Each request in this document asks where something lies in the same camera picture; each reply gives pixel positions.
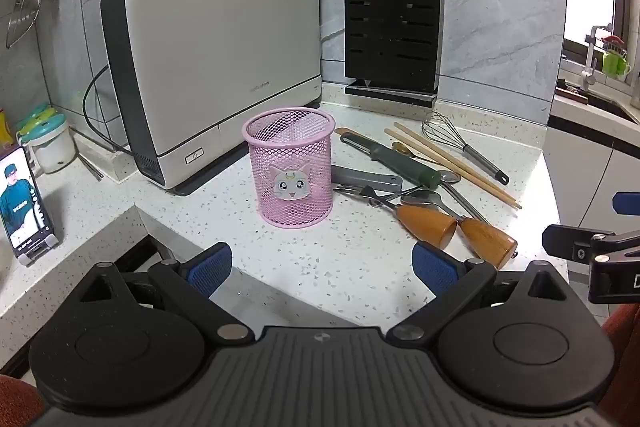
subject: red fabric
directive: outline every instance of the red fabric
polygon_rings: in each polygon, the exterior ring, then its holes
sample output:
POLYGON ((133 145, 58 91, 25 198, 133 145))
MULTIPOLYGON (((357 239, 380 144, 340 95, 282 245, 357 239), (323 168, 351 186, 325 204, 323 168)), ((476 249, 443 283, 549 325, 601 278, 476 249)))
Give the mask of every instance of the red fabric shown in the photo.
POLYGON ((639 427, 640 305, 623 304, 602 329, 616 352, 616 372, 599 407, 621 427, 639 427))
POLYGON ((0 375, 0 427, 24 427, 43 411, 44 404, 35 387, 0 375))

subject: whisk handle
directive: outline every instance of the whisk handle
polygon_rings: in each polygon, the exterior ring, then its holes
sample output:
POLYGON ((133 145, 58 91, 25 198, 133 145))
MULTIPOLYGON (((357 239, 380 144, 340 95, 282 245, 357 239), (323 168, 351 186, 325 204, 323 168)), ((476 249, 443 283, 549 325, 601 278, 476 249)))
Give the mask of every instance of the whisk handle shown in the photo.
POLYGON ((507 185, 509 183, 509 177, 473 147, 465 145, 462 150, 467 156, 469 156, 469 158, 471 158, 473 163, 491 174, 494 180, 499 181, 502 185, 507 185))

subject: pink mesh basket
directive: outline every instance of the pink mesh basket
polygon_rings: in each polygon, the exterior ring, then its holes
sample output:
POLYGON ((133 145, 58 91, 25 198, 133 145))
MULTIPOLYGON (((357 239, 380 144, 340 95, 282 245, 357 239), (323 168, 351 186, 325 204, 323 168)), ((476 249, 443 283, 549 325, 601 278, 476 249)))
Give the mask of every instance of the pink mesh basket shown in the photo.
POLYGON ((329 215, 334 129, 330 114, 306 107, 267 111, 244 124, 258 212, 269 223, 301 229, 329 215))

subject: white container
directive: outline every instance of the white container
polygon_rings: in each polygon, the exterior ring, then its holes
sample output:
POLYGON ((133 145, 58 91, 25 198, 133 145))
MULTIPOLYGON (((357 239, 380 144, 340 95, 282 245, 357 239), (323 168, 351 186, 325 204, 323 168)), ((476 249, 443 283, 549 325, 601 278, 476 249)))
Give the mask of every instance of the white container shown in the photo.
POLYGON ((36 169, 39 167, 47 173, 62 169, 76 156, 76 145, 63 114, 37 125, 22 143, 31 150, 36 169))

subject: white appliance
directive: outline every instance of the white appliance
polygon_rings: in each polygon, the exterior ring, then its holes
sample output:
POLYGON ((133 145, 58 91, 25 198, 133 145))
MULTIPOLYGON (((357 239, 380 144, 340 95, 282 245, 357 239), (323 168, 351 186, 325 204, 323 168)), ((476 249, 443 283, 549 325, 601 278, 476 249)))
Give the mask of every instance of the white appliance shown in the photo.
POLYGON ((321 93, 319 0, 100 0, 140 172, 172 188, 242 143, 242 124, 321 93))

